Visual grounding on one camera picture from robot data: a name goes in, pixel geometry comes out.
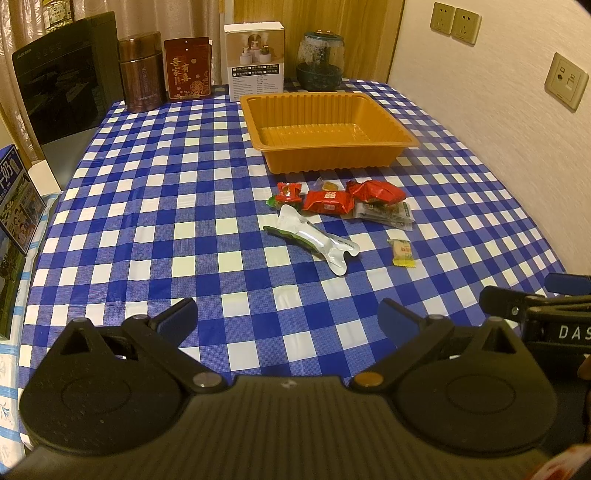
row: snack bag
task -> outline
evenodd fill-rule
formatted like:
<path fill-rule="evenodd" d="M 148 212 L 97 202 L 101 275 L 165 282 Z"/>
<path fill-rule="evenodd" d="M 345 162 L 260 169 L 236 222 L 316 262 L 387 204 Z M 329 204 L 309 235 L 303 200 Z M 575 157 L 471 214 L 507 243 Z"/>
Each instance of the snack bag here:
<path fill-rule="evenodd" d="M 571 445 L 561 454 L 551 458 L 536 473 L 528 475 L 525 480 L 570 480 L 584 468 L 589 459 L 591 445 Z"/>
<path fill-rule="evenodd" d="M 357 202 L 355 204 L 354 217 L 371 222 L 383 223 L 384 225 L 409 232 L 413 230 L 414 218 L 406 202 L 400 202 L 391 206 Z"/>
<path fill-rule="evenodd" d="M 280 203 L 300 203 L 301 183 L 281 183 L 277 184 L 279 193 L 275 195 L 275 200 Z"/>
<path fill-rule="evenodd" d="M 347 182 L 347 191 L 356 199 L 366 203 L 392 205 L 402 202 L 406 198 L 406 193 L 403 190 L 387 181 L 380 180 L 367 180 L 363 183 L 350 180 Z"/>
<path fill-rule="evenodd" d="M 303 210 L 316 213 L 327 213 L 328 215 L 344 215 L 349 213 L 355 201 L 349 192 L 339 190 L 338 192 L 308 192 Z"/>
<path fill-rule="evenodd" d="M 328 262 L 335 275 L 344 275 L 347 272 L 345 252 L 356 257 L 360 251 L 359 245 L 355 242 L 323 232 L 290 205 L 281 207 L 277 220 L 273 220 L 270 225 L 264 225 L 263 230 L 271 235 L 297 240 L 306 248 L 318 252 Z"/>
<path fill-rule="evenodd" d="M 297 209 L 301 208 L 301 183 L 282 183 L 277 184 L 279 193 L 267 200 L 267 205 L 276 210 L 280 210 L 282 205 L 288 204 Z"/>
<path fill-rule="evenodd" d="M 388 243 L 392 245 L 392 252 L 394 253 L 394 259 L 392 263 L 397 267 L 415 268 L 415 262 L 413 258 L 413 251 L 410 248 L 410 242 L 408 240 L 388 240 Z"/>

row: brown thermos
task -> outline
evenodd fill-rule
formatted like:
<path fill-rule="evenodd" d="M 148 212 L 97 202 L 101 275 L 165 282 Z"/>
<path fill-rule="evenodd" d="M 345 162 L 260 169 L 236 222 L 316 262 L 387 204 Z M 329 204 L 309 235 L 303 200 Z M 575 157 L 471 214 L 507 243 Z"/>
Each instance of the brown thermos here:
<path fill-rule="evenodd" d="M 129 112 L 147 112 L 166 103 L 160 32 L 119 40 L 119 66 Z"/>

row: white product box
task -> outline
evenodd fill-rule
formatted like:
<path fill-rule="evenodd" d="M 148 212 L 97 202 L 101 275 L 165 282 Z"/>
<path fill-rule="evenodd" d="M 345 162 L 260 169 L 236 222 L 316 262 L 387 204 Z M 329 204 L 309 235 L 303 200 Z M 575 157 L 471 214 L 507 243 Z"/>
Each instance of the white product box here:
<path fill-rule="evenodd" d="M 230 100 L 283 92 L 285 29 L 281 22 L 224 26 Z"/>

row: dark green jar lid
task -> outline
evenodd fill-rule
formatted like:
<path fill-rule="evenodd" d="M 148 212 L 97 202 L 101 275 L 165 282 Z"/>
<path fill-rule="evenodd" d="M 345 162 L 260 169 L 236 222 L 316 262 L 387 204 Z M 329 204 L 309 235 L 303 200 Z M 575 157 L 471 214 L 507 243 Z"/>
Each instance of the dark green jar lid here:
<path fill-rule="evenodd" d="M 316 30 L 315 32 L 306 32 L 304 36 L 308 38 L 314 38 L 316 40 L 344 41 L 343 37 L 331 32 L 330 30 Z"/>

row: glass jar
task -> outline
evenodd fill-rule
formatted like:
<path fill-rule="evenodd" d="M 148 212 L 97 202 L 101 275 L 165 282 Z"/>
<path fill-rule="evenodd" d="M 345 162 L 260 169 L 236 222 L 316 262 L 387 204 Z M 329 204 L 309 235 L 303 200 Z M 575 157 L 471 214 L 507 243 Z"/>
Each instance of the glass jar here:
<path fill-rule="evenodd" d="M 310 92 L 334 92 L 343 79 L 345 41 L 331 31 L 306 32 L 297 54 L 296 75 Z"/>

